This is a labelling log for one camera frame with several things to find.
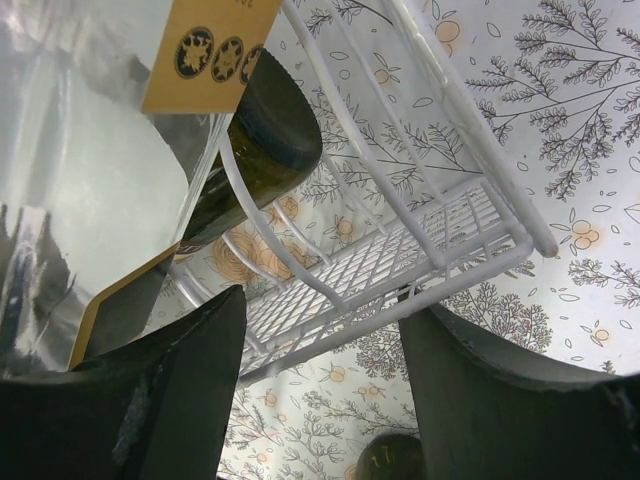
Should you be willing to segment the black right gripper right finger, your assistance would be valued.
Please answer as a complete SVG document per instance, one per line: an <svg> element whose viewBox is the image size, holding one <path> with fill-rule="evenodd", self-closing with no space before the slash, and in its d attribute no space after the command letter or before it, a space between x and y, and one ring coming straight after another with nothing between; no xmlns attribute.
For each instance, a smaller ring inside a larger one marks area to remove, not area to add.
<svg viewBox="0 0 640 480"><path fill-rule="evenodd" d="M399 328L428 478L638 478L638 375L551 359L440 305Z"/></svg>

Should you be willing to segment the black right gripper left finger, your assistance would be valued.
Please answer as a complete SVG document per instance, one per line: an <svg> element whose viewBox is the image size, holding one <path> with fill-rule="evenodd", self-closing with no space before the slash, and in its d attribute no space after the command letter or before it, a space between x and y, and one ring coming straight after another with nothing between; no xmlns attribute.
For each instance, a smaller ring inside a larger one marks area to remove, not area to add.
<svg viewBox="0 0 640 480"><path fill-rule="evenodd" d="M246 332L232 286L63 373L1 383L5 479L213 479Z"/></svg>

